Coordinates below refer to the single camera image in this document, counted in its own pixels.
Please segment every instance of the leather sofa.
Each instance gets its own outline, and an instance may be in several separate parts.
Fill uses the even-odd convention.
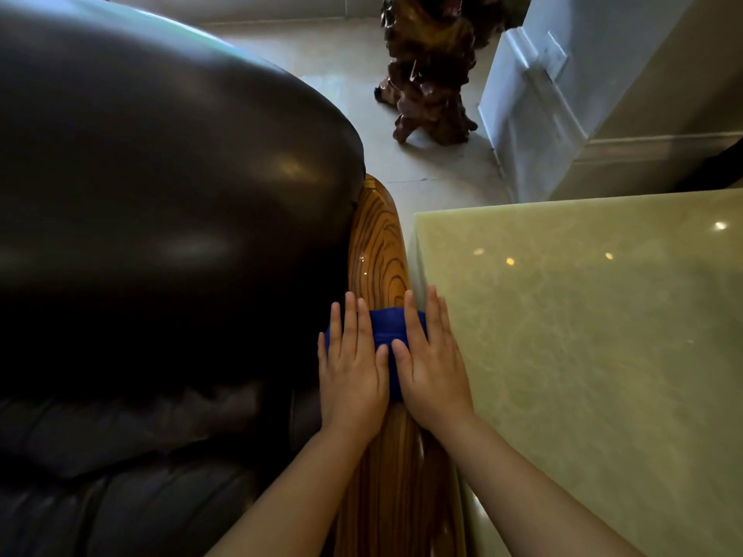
[[[364,180],[350,122],[272,64],[0,0],[0,555],[216,542],[320,427]]]

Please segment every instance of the tile floor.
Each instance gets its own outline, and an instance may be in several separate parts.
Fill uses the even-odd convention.
[[[467,144],[444,148],[419,132],[406,145],[392,139],[397,112],[373,95],[389,62],[377,19],[221,25],[209,31],[299,76],[343,111],[361,136],[367,171],[395,199],[406,240],[416,212],[511,202],[477,111],[495,41],[478,53],[462,90],[467,114],[480,128]]]

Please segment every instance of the person's left arm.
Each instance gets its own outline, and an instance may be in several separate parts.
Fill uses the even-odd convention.
[[[322,429],[207,557],[314,557],[319,555],[343,493],[389,402],[389,352],[377,352],[364,299],[346,293],[330,308],[330,347],[320,334]]]

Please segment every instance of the hand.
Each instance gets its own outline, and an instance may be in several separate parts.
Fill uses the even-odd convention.
[[[368,444],[382,427],[389,403],[389,350],[375,353],[372,319],[364,299],[346,293],[346,328],[341,335],[340,305],[330,307],[330,347],[317,340],[323,429],[345,429]]]
[[[404,305],[410,350],[402,340],[392,342],[400,389],[415,421],[440,438],[443,425],[474,414],[467,372],[452,334],[447,302],[436,296],[436,288],[429,285],[426,297],[427,340],[413,291],[405,291]]]

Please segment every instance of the blue rag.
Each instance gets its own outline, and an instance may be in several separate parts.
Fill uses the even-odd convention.
[[[392,340],[402,340],[405,346],[408,345],[408,335],[405,330],[405,311],[402,307],[393,307],[390,309],[372,310],[369,312],[371,317],[371,331],[374,334],[375,350],[382,344],[389,348],[389,402],[403,402],[403,393],[400,390],[400,380],[397,377],[397,363],[395,354],[392,352]],[[428,336],[426,329],[426,315],[418,311],[418,317],[421,319],[423,332]],[[325,332],[325,351],[330,346],[330,327]]]

